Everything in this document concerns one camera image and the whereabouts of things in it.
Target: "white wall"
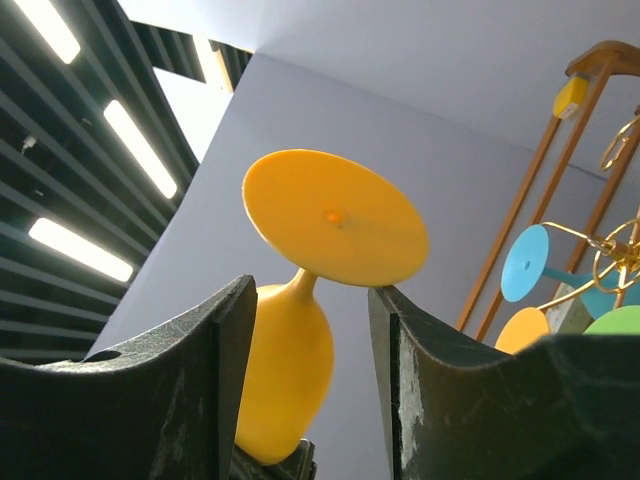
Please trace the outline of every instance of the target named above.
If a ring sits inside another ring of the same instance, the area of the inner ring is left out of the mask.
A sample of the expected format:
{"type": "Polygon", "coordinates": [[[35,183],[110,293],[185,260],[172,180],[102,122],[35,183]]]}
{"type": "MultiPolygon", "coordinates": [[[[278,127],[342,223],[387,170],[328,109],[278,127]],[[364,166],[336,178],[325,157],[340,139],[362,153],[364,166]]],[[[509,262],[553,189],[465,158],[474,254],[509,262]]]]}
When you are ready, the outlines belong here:
{"type": "MultiPolygon", "coordinates": [[[[401,288],[454,323],[526,170],[531,152],[437,117],[257,55],[246,70],[182,206],[94,351],[188,309],[237,275],[284,282],[295,267],[254,231],[241,198],[261,156],[311,148],[387,177],[431,234],[425,268],[401,288]]],[[[572,184],[585,178],[571,173],[572,184]]],[[[319,480],[382,480],[389,469],[369,338],[365,289],[320,281],[335,336],[335,376],[308,437],[319,480]]]]}

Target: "ceiling light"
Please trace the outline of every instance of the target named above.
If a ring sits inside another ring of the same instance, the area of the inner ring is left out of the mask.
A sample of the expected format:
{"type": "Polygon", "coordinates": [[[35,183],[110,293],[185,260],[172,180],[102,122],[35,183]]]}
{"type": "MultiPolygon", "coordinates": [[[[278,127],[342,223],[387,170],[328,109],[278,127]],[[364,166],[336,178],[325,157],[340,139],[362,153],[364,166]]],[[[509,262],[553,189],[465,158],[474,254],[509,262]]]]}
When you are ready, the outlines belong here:
{"type": "Polygon", "coordinates": [[[229,82],[226,80],[226,69],[223,71],[222,53],[219,50],[214,52],[211,43],[204,37],[194,36],[193,44],[207,84],[218,90],[231,91],[229,82]]]}
{"type": "Polygon", "coordinates": [[[104,116],[158,190],[167,198],[173,197],[178,190],[176,182],[120,102],[112,100],[104,116]]]}
{"type": "Polygon", "coordinates": [[[80,52],[80,44],[49,0],[14,0],[60,59],[69,64],[80,52]]]}
{"type": "Polygon", "coordinates": [[[133,274],[133,267],[125,261],[47,218],[39,218],[29,236],[121,282],[133,274]]]}

